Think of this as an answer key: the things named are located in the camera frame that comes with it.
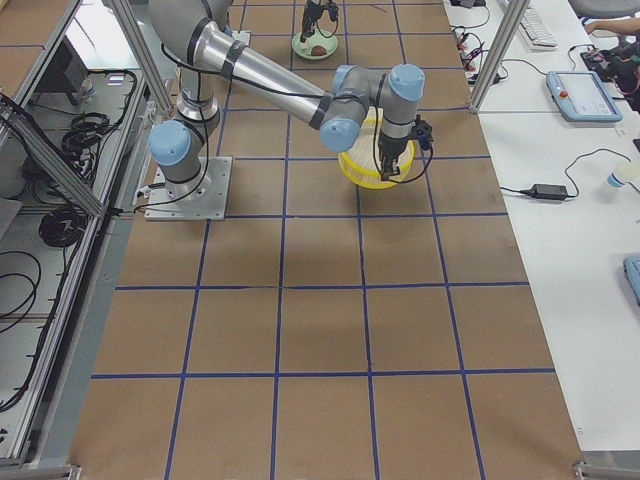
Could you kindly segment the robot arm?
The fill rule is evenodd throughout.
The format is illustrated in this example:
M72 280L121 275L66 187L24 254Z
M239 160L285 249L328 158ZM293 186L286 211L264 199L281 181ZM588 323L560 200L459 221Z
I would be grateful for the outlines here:
M369 110L381 110L372 154L387 183L397 182L399 157L409 142L432 152L431 127L417 112L425 86L420 68L399 64L384 73L341 65L326 91L234 39L227 31L228 8L226 1L152 1L149 16L177 65L242 83L318 131L332 152L351 149Z

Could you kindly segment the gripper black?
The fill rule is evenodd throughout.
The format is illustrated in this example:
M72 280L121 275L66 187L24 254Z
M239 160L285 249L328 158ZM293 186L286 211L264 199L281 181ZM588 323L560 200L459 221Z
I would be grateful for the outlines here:
M398 176L400 174L399 157L406 150L408 142L409 138L407 136L396 138L385 133L380 134L378 148L381 163L380 177L382 181L389 181L391 176Z
M336 21L336 3L332 0L307 0L304 8L304 20L300 33L300 42L305 43L315 33L315 22L327 12L332 22Z

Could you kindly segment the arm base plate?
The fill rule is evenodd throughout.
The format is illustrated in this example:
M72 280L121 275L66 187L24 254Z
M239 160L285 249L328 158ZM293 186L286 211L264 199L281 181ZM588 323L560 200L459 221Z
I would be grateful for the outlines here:
M251 32L249 30L232 31L230 36L234 41L239 41L247 46L250 45Z
M199 221L225 219L227 197L231 179L233 158L231 156L199 157L206 172L184 183L175 184L165 180L160 167L156 168L154 181L163 183L152 189L150 207L145 208L148 221Z

